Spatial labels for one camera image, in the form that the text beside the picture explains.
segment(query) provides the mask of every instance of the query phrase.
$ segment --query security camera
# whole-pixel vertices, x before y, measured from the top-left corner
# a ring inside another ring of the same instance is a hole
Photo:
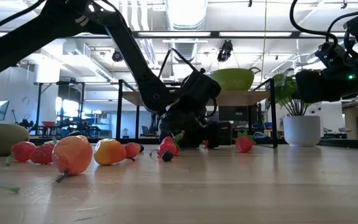
[[[222,47],[219,49],[218,62],[227,61],[231,56],[232,51],[233,51],[233,45],[231,44],[231,40],[225,40]]]
[[[112,54],[112,60],[113,62],[121,62],[122,60],[124,60],[124,57],[118,49],[114,50],[114,53]]]

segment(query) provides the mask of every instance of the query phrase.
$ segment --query desk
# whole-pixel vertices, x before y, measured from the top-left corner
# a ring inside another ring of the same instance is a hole
[[[166,163],[149,157],[54,182],[53,165],[5,167],[0,224],[358,223],[358,149],[279,145],[183,150]]]

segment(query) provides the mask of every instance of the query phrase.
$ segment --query black cable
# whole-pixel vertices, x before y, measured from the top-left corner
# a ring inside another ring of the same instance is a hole
[[[325,37],[330,37],[334,40],[334,45],[332,46],[332,48],[336,47],[338,44],[338,38],[334,34],[330,34],[329,32],[305,29],[296,23],[295,18],[294,18],[294,9],[295,9],[295,5],[297,2],[298,2],[298,0],[293,0],[293,2],[291,4],[291,8],[290,8],[290,21],[291,21],[292,26],[295,27],[297,30],[299,30],[301,32],[305,32],[307,34],[323,35]]]
[[[212,113],[210,115],[207,115],[204,118],[212,117],[216,113],[216,110],[218,108],[218,104],[216,103],[216,98],[212,98],[212,101],[214,102],[214,110],[212,111]]]
[[[167,60],[168,60],[169,55],[171,54],[171,51],[174,51],[174,52],[180,57],[180,59],[181,59],[182,61],[184,61],[188,66],[190,66],[191,69],[193,69],[193,71],[198,71],[187,59],[184,58],[184,56],[182,56],[182,54],[180,54],[180,53],[178,52],[177,49],[170,48],[170,49],[168,50],[167,54],[165,55],[164,61],[162,62],[162,65],[161,65],[161,69],[160,69],[160,73],[159,73],[159,75],[158,75],[158,78],[160,78],[161,75],[162,75],[162,71],[163,71],[163,69],[164,69],[164,67],[165,67],[165,64],[167,63]]]
[[[20,16],[23,16],[24,14],[27,14],[31,11],[33,11],[34,9],[36,9],[38,6],[40,6],[44,1],[46,0],[38,0],[36,3],[34,3],[33,5],[29,6],[27,9],[24,9],[18,13],[15,13],[3,20],[0,21],[0,27],[3,26],[4,24],[7,24],[8,22],[11,22],[14,19],[17,19]]]
[[[334,27],[335,23],[337,21],[340,21],[341,19],[344,19],[344,18],[347,18],[347,17],[351,17],[351,16],[357,16],[358,15],[358,11],[357,12],[352,12],[352,13],[348,13],[348,14],[345,14],[345,15],[341,15],[339,16],[338,18],[334,19],[332,21],[332,23],[329,25],[328,29],[327,29],[327,32],[330,33],[331,32],[331,29]]]

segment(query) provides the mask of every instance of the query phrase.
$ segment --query shelf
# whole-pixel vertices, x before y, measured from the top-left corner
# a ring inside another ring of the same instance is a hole
[[[221,91],[216,98],[216,103],[218,106],[249,106],[269,96],[269,91]],[[139,92],[125,91],[122,93],[122,97],[136,106],[143,106]],[[207,106],[213,105],[212,100],[207,104]]]

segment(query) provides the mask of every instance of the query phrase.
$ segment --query black bracket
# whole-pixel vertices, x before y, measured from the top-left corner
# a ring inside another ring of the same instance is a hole
[[[345,9],[347,7],[347,0],[343,0],[343,5],[341,6],[341,9]]]

